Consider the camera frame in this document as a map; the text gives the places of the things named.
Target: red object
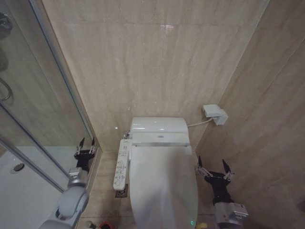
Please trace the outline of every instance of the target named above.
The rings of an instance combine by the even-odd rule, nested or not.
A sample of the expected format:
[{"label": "red object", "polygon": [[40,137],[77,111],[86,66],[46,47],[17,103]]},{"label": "red object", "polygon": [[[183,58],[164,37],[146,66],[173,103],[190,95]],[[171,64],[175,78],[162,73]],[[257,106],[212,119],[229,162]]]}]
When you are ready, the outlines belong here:
[{"label": "red object", "polygon": [[110,227],[110,229],[114,229],[114,226],[112,225],[112,223],[110,223],[110,222],[103,222],[103,223],[101,223],[100,224],[100,226],[99,226],[99,228],[102,228],[102,226],[109,226]]}]

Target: wall outlet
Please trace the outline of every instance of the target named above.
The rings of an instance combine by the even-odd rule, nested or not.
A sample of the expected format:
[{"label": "wall outlet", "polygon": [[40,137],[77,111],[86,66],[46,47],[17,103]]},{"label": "wall outlet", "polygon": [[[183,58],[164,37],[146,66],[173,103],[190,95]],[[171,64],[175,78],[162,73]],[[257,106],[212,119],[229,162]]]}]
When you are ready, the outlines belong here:
[{"label": "wall outlet", "polygon": [[216,104],[203,105],[206,117],[213,118],[216,125],[223,125],[228,119],[227,113]]}]

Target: shower enclosure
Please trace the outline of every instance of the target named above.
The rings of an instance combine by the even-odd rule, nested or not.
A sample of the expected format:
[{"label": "shower enclosure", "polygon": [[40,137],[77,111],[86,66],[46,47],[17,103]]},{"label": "shower enclosure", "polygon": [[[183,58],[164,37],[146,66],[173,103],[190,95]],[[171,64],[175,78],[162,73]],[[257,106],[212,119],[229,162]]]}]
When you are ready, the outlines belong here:
[{"label": "shower enclosure", "polygon": [[0,0],[1,228],[38,228],[92,140],[35,2]]}]

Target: toilet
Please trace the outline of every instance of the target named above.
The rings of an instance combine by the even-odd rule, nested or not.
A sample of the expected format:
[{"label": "toilet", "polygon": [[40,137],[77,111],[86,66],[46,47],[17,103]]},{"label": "toilet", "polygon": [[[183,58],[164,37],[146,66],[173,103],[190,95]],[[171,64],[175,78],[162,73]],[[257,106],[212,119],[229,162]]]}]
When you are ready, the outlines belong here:
[{"label": "toilet", "polygon": [[137,227],[193,229],[198,193],[185,120],[134,117],[129,138],[129,191]]}]

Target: toilet seat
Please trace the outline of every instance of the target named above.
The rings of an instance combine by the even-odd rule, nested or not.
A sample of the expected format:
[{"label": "toilet seat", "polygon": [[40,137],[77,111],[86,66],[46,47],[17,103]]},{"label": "toilet seat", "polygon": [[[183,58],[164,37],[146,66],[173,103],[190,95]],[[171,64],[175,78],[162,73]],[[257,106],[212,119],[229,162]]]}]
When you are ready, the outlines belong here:
[{"label": "toilet seat", "polygon": [[140,229],[193,229],[198,211],[192,155],[185,146],[132,146],[133,216]]}]

